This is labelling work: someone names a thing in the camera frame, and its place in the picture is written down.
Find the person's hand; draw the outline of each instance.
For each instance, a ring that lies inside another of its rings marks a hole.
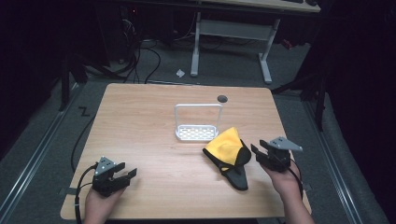
[[[262,165],[262,169],[271,177],[275,190],[279,193],[282,200],[289,199],[289,197],[297,197],[301,200],[300,189],[296,178],[289,170],[285,172],[272,171]],[[300,177],[300,172],[294,164],[290,163],[290,169]]]
[[[103,224],[113,211],[125,189],[120,189],[109,197],[104,197],[96,190],[90,189],[85,199],[85,220],[84,224]]]
[[[314,219],[308,213],[303,201],[299,184],[289,170],[285,172],[272,171],[262,165],[262,169],[271,177],[275,190],[282,199],[286,223],[289,224],[313,224]],[[291,163],[290,169],[299,177],[300,172],[294,162]]]

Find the table top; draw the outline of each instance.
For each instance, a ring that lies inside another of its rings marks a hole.
[[[319,6],[309,6],[305,1],[303,3],[293,3],[283,0],[202,0],[202,2],[231,4],[245,7],[265,7],[300,12],[320,12]]]
[[[235,127],[239,137],[258,147],[260,139],[285,136],[271,92],[265,88],[110,84],[107,86],[70,187],[101,156],[121,163],[125,175],[137,168],[110,218],[283,217],[283,203],[270,177],[255,161],[245,165],[248,190],[234,189],[204,154],[207,143],[177,140],[175,105],[222,104],[219,132]],[[84,183],[92,182],[89,172]],[[89,187],[80,193],[81,215]],[[304,196],[304,204],[311,211]],[[74,195],[62,207],[74,219]]]

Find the robotic arm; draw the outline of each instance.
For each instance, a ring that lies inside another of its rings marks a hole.
[[[106,157],[99,161],[95,175],[92,180],[92,188],[101,195],[108,197],[113,192],[124,189],[130,185],[131,179],[136,176],[137,169],[132,170],[128,175],[114,178],[113,175],[125,168],[125,162],[116,164]]]

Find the wooden table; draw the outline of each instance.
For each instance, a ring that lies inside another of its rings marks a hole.
[[[271,92],[264,88],[110,84],[71,182],[101,156],[137,176],[110,218],[283,217],[283,204],[269,176],[252,157],[245,165],[249,189],[234,189],[203,153],[206,143],[186,143],[175,135],[177,104],[218,104],[225,95],[219,131],[235,127],[248,145],[285,136]],[[92,181],[93,172],[83,183]],[[89,188],[80,193],[81,215]],[[310,210],[306,197],[304,203]],[[74,196],[67,195],[64,219],[74,219]]]

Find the small white object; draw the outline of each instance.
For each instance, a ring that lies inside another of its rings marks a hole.
[[[184,72],[183,71],[181,71],[181,69],[178,69],[178,71],[176,72],[176,75],[178,76],[178,77],[183,77],[184,76]]]

